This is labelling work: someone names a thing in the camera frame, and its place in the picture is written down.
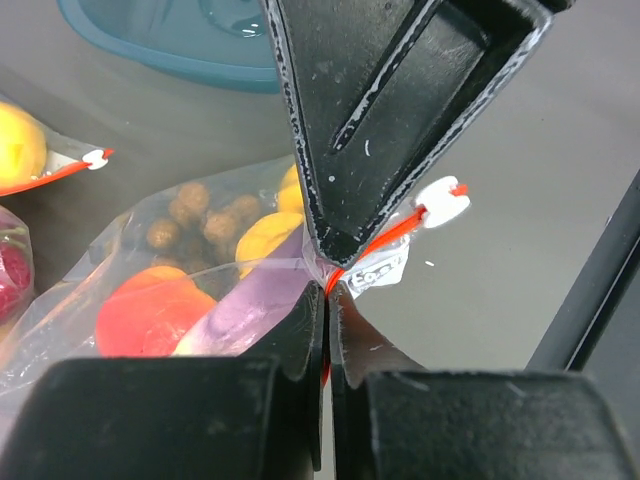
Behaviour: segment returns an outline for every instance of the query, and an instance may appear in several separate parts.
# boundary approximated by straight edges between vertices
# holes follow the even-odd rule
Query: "yellow fruit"
[[[302,189],[298,180],[298,170],[293,165],[284,175],[278,192],[278,211],[293,212],[304,215]]]
[[[0,103],[0,188],[28,183],[46,162],[47,140],[33,117]]]
[[[294,212],[272,213],[261,218],[238,242],[236,262],[268,257],[303,221],[304,216]],[[240,278],[245,277],[250,271],[250,267],[241,268]]]

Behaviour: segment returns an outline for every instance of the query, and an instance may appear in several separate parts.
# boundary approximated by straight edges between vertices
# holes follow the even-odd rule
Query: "teal plastic container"
[[[108,52],[190,81],[279,91],[257,0],[58,0],[69,25]]]

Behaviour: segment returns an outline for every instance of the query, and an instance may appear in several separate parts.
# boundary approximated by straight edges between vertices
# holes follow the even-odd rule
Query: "white plastic tag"
[[[391,246],[365,257],[343,275],[342,280],[349,287],[353,298],[359,297],[371,287],[400,283],[409,259],[409,237],[405,236],[396,243],[395,247]]]

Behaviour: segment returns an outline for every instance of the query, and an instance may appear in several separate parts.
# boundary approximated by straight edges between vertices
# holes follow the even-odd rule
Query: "red drawstring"
[[[418,206],[411,216],[405,218],[402,222],[394,225],[389,230],[376,237],[373,242],[371,242],[365,249],[359,260],[362,260],[364,257],[372,254],[376,250],[379,250],[382,247],[395,242],[399,238],[402,238],[404,235],[413,232],[416,228],[422,225],[422,217],[425,213],[427,213],[427,209],[422,205]],[[343,269],[339,268],[338,270],[333,272],[333,274],[331,274],[331,277],[329,277],[329,281],[327,282],[327,288],[325,290],[327,295],[329,295],[338,284],[338,282],[342,278],[342,275],[344,275],[344,272],[345,271]]]

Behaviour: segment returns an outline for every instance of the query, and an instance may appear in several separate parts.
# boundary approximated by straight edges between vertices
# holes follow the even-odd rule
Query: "clear plastic bag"
[[[29,230],[13,213],[0,207],[0,340],[33,299],[33,276]]]
[[[339,273],[355,295],[400,281],[409,234],[340,272],[313,251],[302,202],[289,156],[178,185],[116,218],[0,344],[0,434],[65,358],[239,355],[314,279],[328,286]]]
[[[111,153],[55,132],[0,95],[0,196],[97,170]]]

